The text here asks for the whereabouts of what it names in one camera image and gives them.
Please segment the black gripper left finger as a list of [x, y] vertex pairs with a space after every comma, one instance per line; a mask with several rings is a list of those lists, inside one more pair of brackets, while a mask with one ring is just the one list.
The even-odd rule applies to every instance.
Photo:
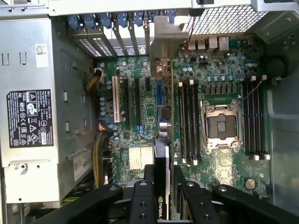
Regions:
[[132, 187], [107, 184], [37, 220], [35, 224], [153, 224], [155, 222], [154, 166]]

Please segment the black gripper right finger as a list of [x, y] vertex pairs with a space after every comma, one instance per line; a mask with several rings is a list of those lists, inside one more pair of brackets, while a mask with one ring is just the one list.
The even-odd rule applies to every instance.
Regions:
[[177, 211], [194, 224], [297, 224], [299, 217], [226, 184], [206, 190], [174, 166]]

